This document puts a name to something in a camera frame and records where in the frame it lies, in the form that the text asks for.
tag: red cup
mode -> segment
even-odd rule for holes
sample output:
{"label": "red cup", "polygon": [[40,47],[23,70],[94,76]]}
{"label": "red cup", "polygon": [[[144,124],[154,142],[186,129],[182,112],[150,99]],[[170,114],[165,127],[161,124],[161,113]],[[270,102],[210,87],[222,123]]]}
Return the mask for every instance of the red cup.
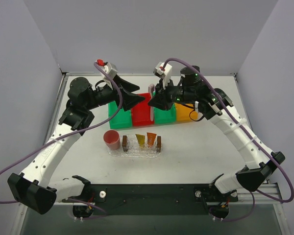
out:
{"label": "red cup", "polygon": [[115,130],[104,133],[103,141],[111,150],[117,150],[120,147],[120,136]]}

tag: orange tube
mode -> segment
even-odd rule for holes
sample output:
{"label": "orange tube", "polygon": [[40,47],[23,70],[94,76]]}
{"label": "orange tube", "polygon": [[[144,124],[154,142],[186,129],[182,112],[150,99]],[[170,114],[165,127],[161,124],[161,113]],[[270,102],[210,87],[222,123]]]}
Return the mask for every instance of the orange tube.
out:
{"label": "orange tube", "polygon": [[144,135],[139,135],[139,134],[135,134],[135,135],[136,135],[139,146],[141,148],[143,148],[144,145],[145,145],[145,136]]}
{"label": "orange tube", "polygon": [[157,136],[157,134],[147,132],[147,144],[149,147],[153,146],[153,143],[155,142],[156,136]]}

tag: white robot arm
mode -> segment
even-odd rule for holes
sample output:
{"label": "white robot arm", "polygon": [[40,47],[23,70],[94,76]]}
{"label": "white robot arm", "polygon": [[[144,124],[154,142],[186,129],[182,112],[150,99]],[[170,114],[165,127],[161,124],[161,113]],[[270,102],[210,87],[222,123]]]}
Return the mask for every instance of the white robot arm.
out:
{"label": "white robot arm", "polygon": [[[125,111],[145,99],[132,93],[139,90],[139,86],[121,79],[117,75],[117,69],[114,65],[105,63],[102,66],[119,87],[123,100],[122,108]],[[70,179],[52,184],[50,184],[50,179],[69,148],[84,132],[69,136],[67,134],[76,130],[82,131],[90,126],[94,119],[94,115],[90,112],[91,109],[110,102],[119,104],[117,91],[112,89],[110,85],[107,83],[105,86],[95,87],[93,90],[92,85],[84,77],[78,77],[71,82],[67,108],[48,140],[52,143],[43,149],[20,174],[12,173],[8,179],[12,194],[17,201],[40,214],[44,214],[50,210],[55,201],[79,196],[85,185],[90,184],[80,176],[72,176]]]}
{"label": "white robot arm", "polygon": [[[155,86],[155,96],[148,104],[161,110],[169,110],[173,103],[187,107],[190,106],[186,104],[193,104],[194,111],[202,113],[227,136],[246,164],[241,170],[219,176],[212,185],[222,194],[231,193],[239,188],[255,191],[277,167],[253,141],[257,141],[279,164],[284,161],[284,155],[281,152],[274,153],[259,140],[247,125],[247,120],[238,114],[231,99],[221,89],[216,88],[215,91],[227,106],[230,114],[239,121],[238,124],[222,109],[217,97],[192,69],[183,68],[181,80],[175,86],[171,80],[171,73],[165,73],[167,68],[169,71],[172,70],[172,66],[167,64],[165,71],[162,71],[163,66],[164,63],[160,62],[154,70],[154,74],[160,77],[160,81]],[[240,128],[241,126],[251,134],[252,139]]]}

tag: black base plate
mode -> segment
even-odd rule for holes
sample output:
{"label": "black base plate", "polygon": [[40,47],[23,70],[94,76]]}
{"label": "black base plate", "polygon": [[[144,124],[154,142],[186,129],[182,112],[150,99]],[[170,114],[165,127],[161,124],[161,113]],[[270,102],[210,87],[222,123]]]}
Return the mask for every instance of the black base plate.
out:
{"label": "black base plate", "polygon": [[[195,196],[201,192],[201,198]],[[99,193],[106,192],[105,198]],[[109,215],[197,215],[208,214],[205,202],[226,202],[209,184],[88,185],[75,199],[94,202]],[[231,202],[238,201],[230,197]]]}

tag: gray wall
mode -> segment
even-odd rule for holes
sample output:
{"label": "gray wall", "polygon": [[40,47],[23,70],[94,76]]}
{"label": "gray wall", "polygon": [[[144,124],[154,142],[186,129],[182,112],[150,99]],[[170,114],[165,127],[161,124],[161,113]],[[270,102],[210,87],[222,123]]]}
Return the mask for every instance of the gray wall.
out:
{"label": "gray wall", "polygon": [[[0,0],[0,170],[44,140],[61,80],[48,45],[22,0]],[[0,177],[0,200],[15,167]],[[17,205],[0,205],[0,235],[10,234]]]}
{"label": "gray wall", "polygon": [[[62,71],[93,61],[148,73],[178,57],[206,75],[237,72],[277,0],[24,0]],[[181,67],[174,66],[177,74]]]}
{"label": "gray wall", "polygon": [[[273,150],[294,183],[294,0],[279,0],[243,66],[238,83],[255,133]],[[276,172],[284,198],[290,195]],[[294,201],[283,205],[294,234]]]}

